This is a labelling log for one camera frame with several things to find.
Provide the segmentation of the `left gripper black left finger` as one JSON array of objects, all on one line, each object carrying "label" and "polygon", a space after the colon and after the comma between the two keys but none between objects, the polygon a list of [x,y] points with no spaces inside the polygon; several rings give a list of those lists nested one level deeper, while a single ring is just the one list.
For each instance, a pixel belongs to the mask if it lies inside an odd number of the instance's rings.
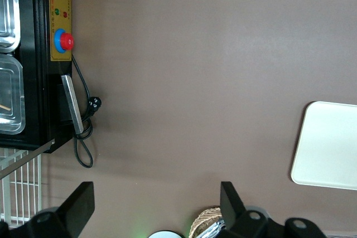
[{"label": "left gripper black left finger", "polygon": [[94,210],[94,183],[82,182],[57,209],[57,215],[70,237],[79,237]]}]

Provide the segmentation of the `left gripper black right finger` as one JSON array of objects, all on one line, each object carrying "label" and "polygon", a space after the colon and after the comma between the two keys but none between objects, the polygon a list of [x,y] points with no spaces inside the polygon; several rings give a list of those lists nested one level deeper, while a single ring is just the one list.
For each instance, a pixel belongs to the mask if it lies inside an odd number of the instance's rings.
[{"label": "left gripper black right finger", "polygon": [[236,189],[229,181],[221,182],[220,210],[227,229],[231,229],[236,220],[246,211]]}]

